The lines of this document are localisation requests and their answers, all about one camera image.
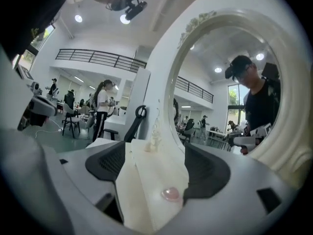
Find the ceiling light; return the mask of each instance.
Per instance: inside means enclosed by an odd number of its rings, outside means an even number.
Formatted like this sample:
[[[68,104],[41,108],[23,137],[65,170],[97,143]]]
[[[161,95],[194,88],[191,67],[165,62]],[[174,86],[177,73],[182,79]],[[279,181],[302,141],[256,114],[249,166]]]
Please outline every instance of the ceiling light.
[[[83,80],[82,79],[79,79],[77,76],[74,76],[76,79],[78,79],[79,81],[81,81],[81,82],[83,82]]]
[[[129,24],[131,21],[127,20],[126,19],[126,14],[123,14],[121,17],[120,17],[120,20],[123,24]]]
[[[221,72],[222,72],[222,69],[221,69],[221,68],[216,68],[214,71],[215,71],[216,73],[221,73]]]
[[[261,61],[264,58],[264,54],[259,53],[256,55],[256,60]]]
[[[82,17],[80,15],[76,15],[75,16],[75,20],[79,23],[81,23],[83,21]]]

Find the black t-shirt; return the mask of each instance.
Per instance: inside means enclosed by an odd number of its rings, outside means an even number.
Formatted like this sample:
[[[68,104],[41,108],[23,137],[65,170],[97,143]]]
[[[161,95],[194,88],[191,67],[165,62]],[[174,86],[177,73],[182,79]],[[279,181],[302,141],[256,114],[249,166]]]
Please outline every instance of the black t-shirt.
[[[57,86],[55,84],[52,84],[52,86],[50,87],[50,91],[49,91],[49,95],[52,95],[52,92],[57,88]]]
[[[202,119],[201,123],[202,123],[202,128],[205,128],[205,119]]]
[[[50,25],[66,0],[1,0],[0,42],[10,61]]]
[[[278,113],[279,103],[275,101],[274,95],[265,81],[262,89],[255,95],[249,92],[246,100],[246,120],[251,130],[262,125],[271,123],[273,126]]]

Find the tree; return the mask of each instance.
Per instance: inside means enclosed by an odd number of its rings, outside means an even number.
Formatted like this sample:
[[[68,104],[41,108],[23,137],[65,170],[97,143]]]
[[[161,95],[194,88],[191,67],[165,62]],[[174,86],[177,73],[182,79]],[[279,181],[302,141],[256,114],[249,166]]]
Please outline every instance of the tree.
[[[229,96],[229,102],[228,105],[239,105],[239,98],[237,97],[237,93],[235,90],[229,90],[228,91],[228,96]],[[238,115],[238,110],[229,110],[231,114]]]

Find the gray surface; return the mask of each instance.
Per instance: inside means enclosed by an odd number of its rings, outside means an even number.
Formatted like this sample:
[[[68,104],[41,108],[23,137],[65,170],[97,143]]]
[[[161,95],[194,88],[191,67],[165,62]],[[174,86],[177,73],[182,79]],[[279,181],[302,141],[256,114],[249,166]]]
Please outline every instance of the gray surface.
[[[228,184],[209,199],[188,200],[182,211],[158,234],[260,234],[290,204],[296,192],[264,164],[246,156],[195,144],[227,162]],[[282,200],[267,215],[256,190],[271,187]]]
[[[85,167],[88,157],[103,151],[116,144],[115,142],[100,145],[88,149],[59,153],[59,159],[65,159],[68,163],[63,164],[67,175],[80,190],[80,192],[93,204],[96,205],[107,193],[115,196],[115,187],[112,182],[101,181],[89,173]]]
[[[137,234],[92,205],[68,177],[53,149],[45,147],[45,156],[54,187],[65,205],[76,235]]]

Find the metal railing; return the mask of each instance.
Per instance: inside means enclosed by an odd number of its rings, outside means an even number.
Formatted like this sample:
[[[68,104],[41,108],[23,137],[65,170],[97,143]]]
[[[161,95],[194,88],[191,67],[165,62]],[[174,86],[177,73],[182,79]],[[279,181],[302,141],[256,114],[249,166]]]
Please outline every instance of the metal railing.
[[[90,49],[60,49],[55,59],[107,65],[135,73],[140,67],[145,69],[147,65],[147,63],[134,58]],[[180,76],[177,78],[176,87],[213,103],[213,94]]]
[[[195,85],[194,83],[191,83],[188,80],[180,76],[177,78],[175,86],[183,91],[191,93],[192,95],[200,97],[204,99],[205,101],[213,103],[213,97],[214,97],[213,94],[211,94],[210,92],[207,92],[206,90],[202,89],[198,85]]]
[[[60,49],[55,59],[107,65],[135,73],[140,67],[145,69],[147,65],[147,63],[134,58],[90,49]]]

